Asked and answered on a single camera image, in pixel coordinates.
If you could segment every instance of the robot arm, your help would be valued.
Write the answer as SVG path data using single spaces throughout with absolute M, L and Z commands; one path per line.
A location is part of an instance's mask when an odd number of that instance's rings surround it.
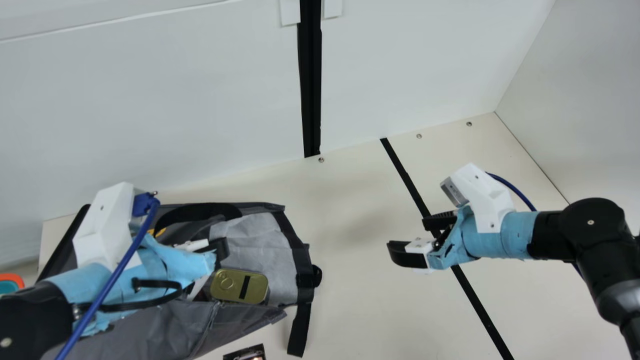
M 584 199 L 562 211 L 515 212 L 507 188 L 469 164 L 442 183 L 456 211 L 424 219 L 434 240 L 387 244 L 392 260 L 432 272 L 479 258 L 575 263 L 603 319 L 617 325 L 633 358 L 640 354 L 640 245 L 624 211 Z

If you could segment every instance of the white wall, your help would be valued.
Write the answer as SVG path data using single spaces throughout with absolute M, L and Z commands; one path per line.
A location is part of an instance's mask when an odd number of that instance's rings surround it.
M 323 28 L 322 151 L 495 110 L 554 0 L 344 0 Z
M 94 3 L 68 1 L 69 19 L 95 21 L 80 11 Z M 493 111 L 552 3 L 345 0 L 323 22 L 322 150 Z M 105 186 L 165 190 L 303 156 L 296 27 L 280 27 L 278 0 L 13 37 L 48 14 L 0 21 L 0 264 L 35 257 L 40 222 Z
M 236 0 L 0 0 L 0 40 Z
M 302 157 L 296 43 L 277 0 L 0 42 L 0 264 L 100 188 Z
M 640 227 L 640 3 L 557 0 L 498 115 L 570 201 Z

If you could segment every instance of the light blue tape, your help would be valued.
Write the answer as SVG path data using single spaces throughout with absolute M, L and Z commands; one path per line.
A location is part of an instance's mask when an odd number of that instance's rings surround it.
M 125 270 L 104 301 L 104 304 L 120 304 L 123 302 L 144 301 L 162 297 L 165 289 L 143 288 L 135 292 L 131 286 L 131 279 L 169 280 L 177 281 L 186 287 L 195 280 L 210 275 L 215 266 L 216 255 L 213 252 L 196 254 L 181 249 L 175 249 L 158 244 L 153 236 L 147 234 L 138 255 L 142 265 Z M 55 284 L 71 304 L 92 302 L 109 279 L 111 272 L 103 265 L 92 263 L 82 268 L 70 270 L 50 277 L 46 281 Z M 92 321 L 83 332 L 83 336 L 104 331 L 109 323 L 117 321 L 135 311 L 120 313 L 96 312 Z
M 531 259 L 527 245 L 537 216 L 538 212 L 508 213 L 500 233 L 479 234 L 473 211 L 465 206 L 442 247 L 427 254 L 429 266 L 442 270 L 478 258 Z

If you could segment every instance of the white bracket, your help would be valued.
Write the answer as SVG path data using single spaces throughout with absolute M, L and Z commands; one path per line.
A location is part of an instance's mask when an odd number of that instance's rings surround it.
M 424 260 L 429 266 L 429 261 L 427 260 L 427 254 L 433 251 L 433 240 L 427 240 L 422 238 L 417 238 L 411 241 L 404 247 L 404 251 L 410 252 L 412 254 L 422 254 L 424 256 Z M 430 274 L 434 272 L 432 268 L 426 269 L 413 269 L 413 272 L 418 274 Z
M 96 194 L 74 236 L 78 267 L 100 263 L 115 270 L 132 238 L 129 230 L 135 196 L 132 184 L 120 183 Z M 142 264 L 138 253 L 125 269 Z
M 472 163 L 440 186 L 457 207 L 464 206 L 466 200 L 469 202 L 479 233 L 499 233 L 504 217 L 516 211 L 509 189 Z
M 324 0 L 324 18 L 342 16 L 342 0 Z
M 324 0 L 324 18 L 342 16 L 342 0 Z M 300 23 L 300 0 L 280 0 L 280 22 L 282 26 Z
M 280 0 L 280 21 L 282 26 L 300 22 L 300 0 Z

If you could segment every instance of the white plastic piece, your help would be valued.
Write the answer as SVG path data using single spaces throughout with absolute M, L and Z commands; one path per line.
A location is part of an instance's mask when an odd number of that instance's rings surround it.
M 479 233 L 499 233 L 504 217 L 516 211 L 509 189 L 473 163 L 456 171 L 451 181 L 469 200 Z
M 115 270 L 131 246 L 129 222 L 133 198 L 134 188 L 129 183 L 120 183 L 96 194 L 73 239 L 78 267 L 100 263 Z M 135 253 L 125 269 L 140 264 L 140 257 Z
M 324 0 L 324 18 L 342 16 L 342 0 Z
M 427 240 L 427 239 L 422 239 L 422 238 L 417 238 L 413 241 L 411 241 L 409 244 L 407 244 L 404 247 L 404 251 L 406 252 L 410 252 L 412 254 L 422 254 L 424 256 L 424 260 L 427 263 L 427 266 L 429 266 L 429 261 L 427 260 L 427 254 L 430 253 L 431 251 L 433 251 L 433 240 Z M 433 270 L 432 268 L 426 268 L 426 269 L 413 269 L 413 272 L 418 273 L 418 274 L 430 274 L 432 272 L 434 272 L 435 270 Z
M 186 243 L 176 245 L 174 248 L 194 252 L 209 246 L 209 239 L 187 241 Z
M 207 280 L 209 280 L 210 276 L 211 275 L 205 275 L 193 283 L 193 289 L 191 290 L 189 295 L 187 295 L 187 300 L 192 301 L 196 297 L 196 295 L 198 295 L 200 290 L 202 290 L 202 288 L 204 287 L 204 284 L 207 282 Z
M 280 21 L 282 26 L 300 22 L 300 0 L 280 0 Z

